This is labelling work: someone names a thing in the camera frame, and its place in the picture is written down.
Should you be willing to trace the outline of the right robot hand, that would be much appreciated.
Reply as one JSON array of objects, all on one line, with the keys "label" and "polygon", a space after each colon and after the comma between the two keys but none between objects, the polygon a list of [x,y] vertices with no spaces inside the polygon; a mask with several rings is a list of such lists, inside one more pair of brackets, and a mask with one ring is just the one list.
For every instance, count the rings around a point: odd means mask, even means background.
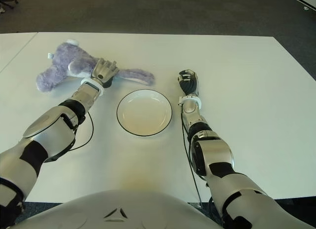
[{"label": "right robot hand", "polygon": [[186,96],[198,96],[198,76],[191,69],[183,70],[178,76],[179,85]]}]

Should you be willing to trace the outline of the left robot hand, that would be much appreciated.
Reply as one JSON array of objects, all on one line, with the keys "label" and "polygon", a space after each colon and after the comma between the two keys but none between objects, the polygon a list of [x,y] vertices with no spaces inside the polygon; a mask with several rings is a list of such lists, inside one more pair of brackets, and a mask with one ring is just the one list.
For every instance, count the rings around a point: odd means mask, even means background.
[{"label": "left robot hand", "polygon": [[91,78],[98,82],[103,88],[112,85],[114,76],[119,72],[116,61],[110,62],[100,58],[91,73]]}]

